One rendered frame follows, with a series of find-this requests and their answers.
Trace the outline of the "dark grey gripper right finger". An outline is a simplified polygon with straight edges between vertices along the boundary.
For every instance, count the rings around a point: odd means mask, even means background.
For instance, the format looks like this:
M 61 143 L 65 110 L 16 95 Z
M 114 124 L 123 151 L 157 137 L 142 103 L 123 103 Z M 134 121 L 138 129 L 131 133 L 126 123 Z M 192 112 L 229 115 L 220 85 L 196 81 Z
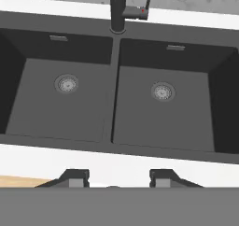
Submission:
M 151 188 L 200 188 L 200 185 L 178 176 L 173 169 L 150 169 Z

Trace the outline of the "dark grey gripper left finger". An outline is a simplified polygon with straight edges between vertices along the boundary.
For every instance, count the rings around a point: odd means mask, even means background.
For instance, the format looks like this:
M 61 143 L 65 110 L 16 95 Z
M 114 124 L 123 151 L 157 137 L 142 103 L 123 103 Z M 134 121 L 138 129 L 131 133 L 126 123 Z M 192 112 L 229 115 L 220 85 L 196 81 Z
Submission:
M 59 178 L 38 185 L 38 188 L 88 188 L 89 169 L 66 169 Z

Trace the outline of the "dark grey double sink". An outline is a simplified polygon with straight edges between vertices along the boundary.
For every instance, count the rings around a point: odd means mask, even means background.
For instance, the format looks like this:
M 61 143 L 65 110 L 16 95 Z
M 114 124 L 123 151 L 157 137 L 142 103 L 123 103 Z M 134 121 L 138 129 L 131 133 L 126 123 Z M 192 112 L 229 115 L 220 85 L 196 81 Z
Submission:
M 239 164 L 239 31 L 0 11 L 0 143 Z

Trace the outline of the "black sink tap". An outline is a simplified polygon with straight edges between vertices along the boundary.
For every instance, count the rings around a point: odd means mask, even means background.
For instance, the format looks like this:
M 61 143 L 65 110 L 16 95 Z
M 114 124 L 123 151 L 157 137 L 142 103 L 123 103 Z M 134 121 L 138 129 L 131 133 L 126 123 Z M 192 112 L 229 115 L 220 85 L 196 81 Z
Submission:
M 125 29 L 125 20 L 143 20 L 148 19 L 150 0 L 146 1 L 144 7 L 129 7 L 126 0 L 110 0 L 110 31 L 113 34 L 121 35 Z

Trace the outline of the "light wooden cupboard front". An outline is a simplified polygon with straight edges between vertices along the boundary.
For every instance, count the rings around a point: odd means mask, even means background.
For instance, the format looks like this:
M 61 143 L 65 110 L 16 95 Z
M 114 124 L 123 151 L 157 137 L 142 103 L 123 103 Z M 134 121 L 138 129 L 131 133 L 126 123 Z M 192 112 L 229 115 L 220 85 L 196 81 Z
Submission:
M 0 176 L 0 188 L 33 188 L 46 182 L 44 178 Z

